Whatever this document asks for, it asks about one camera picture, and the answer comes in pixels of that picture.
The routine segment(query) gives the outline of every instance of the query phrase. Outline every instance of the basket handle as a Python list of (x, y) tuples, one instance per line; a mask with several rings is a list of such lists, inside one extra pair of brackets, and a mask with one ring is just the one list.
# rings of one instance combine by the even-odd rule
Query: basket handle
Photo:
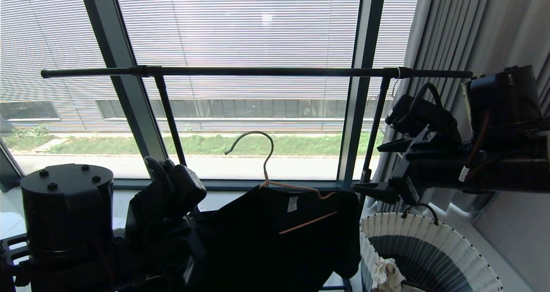
[(435, 225), (440, 225), (440, 221), (437, 219), (437, 215), (436, 215), (436, 212), (434, 211), (433, 208), (430, 207), (430, 205), (428, 204), (424, 204), (424, 203), (417, 203), (415, 205), (411, 205), (411, 206), (408, 206), (407, 208), (405, 208), (405, 211), (403, 212), (403, 215), (401, 216), (401, 218), (406, 218), (407, 215), (408, 215), (408, 211), (413, 208), (413, 207), (416, 207), (416, 206), (424, 206), (426, 208), (428, 208), (431, 212), (432, 212), (432, 215), (434, 216), (434, 224)]

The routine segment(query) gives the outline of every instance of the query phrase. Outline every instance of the black t-shirt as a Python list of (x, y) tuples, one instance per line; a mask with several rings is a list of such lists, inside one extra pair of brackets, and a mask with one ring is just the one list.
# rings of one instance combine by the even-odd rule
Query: black t-shirt
[(361, 259), (357, 203), (352, 192), (320, 200), (316, 192), (255, 187), (197, 214), (208, 262), (191, 290), (318, 291), (332, 272), (352, 277)]

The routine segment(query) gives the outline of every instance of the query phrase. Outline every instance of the grass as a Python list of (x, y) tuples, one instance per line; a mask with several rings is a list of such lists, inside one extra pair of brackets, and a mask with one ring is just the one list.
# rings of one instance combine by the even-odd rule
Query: grass
[(55, 136), (45, 135), (45, 136), (6, 136), (2, 137), (2, 140), (8, 147), (8, 149), (19, 150), (19, 151), (29, 151), (33, 150), (40, 145), (48, 143)]
[[(383, 135), (377, 134), (375, 146), (382, 143)], [(170, 137), (163, 138), (168, 153), (175, 154), (175, 147)], [(182, 137), (181, 144), (187, 155), (223, 155), (234, 142), (235, 137), (220, 135), (203, 136), (192, 135)], [(273, 155), (339, 155), (341, 135), (300, 136), (283, 135), (273, 136), (275, 151)], [(365, 153), (369, 133), (361, 135), (358, 153)], [(232, 151), (232, 155), (266, 155), (269, 153), (270, 143), (263, 136), (246, 136)], [(138, 146), (131, 137), (70, 137), (65, 143), (56, 145), (48, 150), (49, 153), (75, 154), (108, 154), (108, 155), (139, 155)]]

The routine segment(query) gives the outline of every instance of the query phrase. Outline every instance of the laundry basket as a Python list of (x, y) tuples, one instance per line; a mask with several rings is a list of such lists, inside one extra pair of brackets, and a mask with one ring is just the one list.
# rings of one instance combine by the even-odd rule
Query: laundry basket
[(466, 238), (434, 219), (404, 213), (381, 213), (363, 218), (361, 276), (363, 291), (373, 290), (379, 258), (395, 259), (407, 282), (420, 289), (407, 291), (496, 292), (499, 277)]

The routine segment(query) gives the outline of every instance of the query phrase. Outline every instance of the crumpled clothing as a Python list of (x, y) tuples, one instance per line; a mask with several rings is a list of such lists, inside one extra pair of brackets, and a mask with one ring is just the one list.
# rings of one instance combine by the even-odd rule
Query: crumpled clothing
[(373, 286), (375, 292), (401, 292), (401, 282), (405, 276), (401, 274), (395, 264), (395, 259), (383, 259), (376, 261), (373, 274)]

